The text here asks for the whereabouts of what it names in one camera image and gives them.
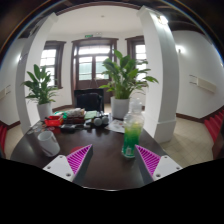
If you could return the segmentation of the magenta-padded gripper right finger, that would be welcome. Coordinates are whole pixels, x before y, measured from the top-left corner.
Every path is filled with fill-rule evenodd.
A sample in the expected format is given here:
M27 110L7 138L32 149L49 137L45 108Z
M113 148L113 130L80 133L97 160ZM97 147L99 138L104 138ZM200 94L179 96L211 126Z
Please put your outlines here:
M134 153L145 184L164 178L182 169L168 155L159 156L142 146L136 145Z

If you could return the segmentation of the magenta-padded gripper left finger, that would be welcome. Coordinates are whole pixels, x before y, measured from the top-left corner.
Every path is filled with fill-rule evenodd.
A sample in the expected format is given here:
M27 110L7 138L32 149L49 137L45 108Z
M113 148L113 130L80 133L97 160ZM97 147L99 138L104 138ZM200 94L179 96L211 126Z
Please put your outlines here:
M93 156L93 145L87 145L70 153L59 155L44 167L45 171L73 183L82 183Z

